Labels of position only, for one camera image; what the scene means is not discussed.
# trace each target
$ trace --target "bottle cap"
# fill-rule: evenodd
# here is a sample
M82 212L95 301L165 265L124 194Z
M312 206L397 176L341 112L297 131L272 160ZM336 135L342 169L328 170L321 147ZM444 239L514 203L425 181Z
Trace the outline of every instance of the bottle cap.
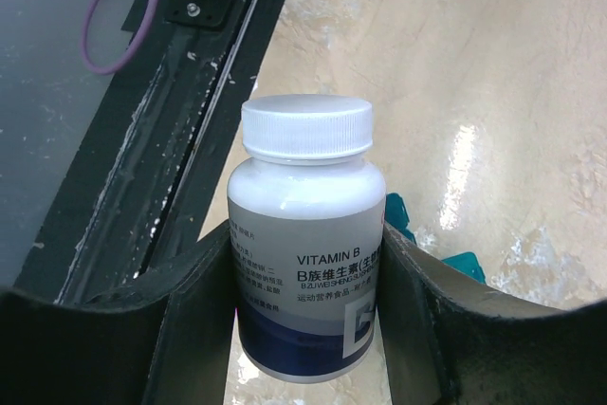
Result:
M320 160L373 145L373 108L334 95L279 95L243 104L243 143L252 156Z

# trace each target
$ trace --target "teal object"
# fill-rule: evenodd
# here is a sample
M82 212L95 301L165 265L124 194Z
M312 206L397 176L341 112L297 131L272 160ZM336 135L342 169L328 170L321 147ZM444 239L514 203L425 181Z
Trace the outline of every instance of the teal object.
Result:
M409 226L409 214L405 207L405 201L398 193L389 193L386 196L386 222L395 227L403 236L417 245L414 234L407 228ZM458 255L450 256L443 260L447 266L459 270L472 279L485 283L485 272L478 262L476 255L467 251Z

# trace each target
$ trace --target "screw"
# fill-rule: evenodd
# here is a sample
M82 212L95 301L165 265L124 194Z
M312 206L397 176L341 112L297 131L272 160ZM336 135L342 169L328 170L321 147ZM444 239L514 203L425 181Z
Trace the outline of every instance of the screw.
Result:
M200 14L200 7L197 6L197 4L195 4L194 2L192 2L191 4L188 4L188 15L192 16L192 18L194 18L195 16L198 16Z

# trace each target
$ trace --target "white plastic bottle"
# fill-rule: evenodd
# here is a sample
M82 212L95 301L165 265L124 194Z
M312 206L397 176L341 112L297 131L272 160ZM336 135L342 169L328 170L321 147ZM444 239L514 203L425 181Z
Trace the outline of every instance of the white plastic bottle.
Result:
M230 177L231 242L243 348L263 372L315 383L371 344L384 178L368 101L290 95L247 101L251 158Z

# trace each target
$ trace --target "bottle label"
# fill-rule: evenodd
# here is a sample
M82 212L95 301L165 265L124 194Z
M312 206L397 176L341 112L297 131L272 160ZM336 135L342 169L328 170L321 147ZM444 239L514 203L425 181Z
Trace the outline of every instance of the bottle label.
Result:
M287 220L229 200L243 348L285 375L359 360L373 338L385 201L340 218Z

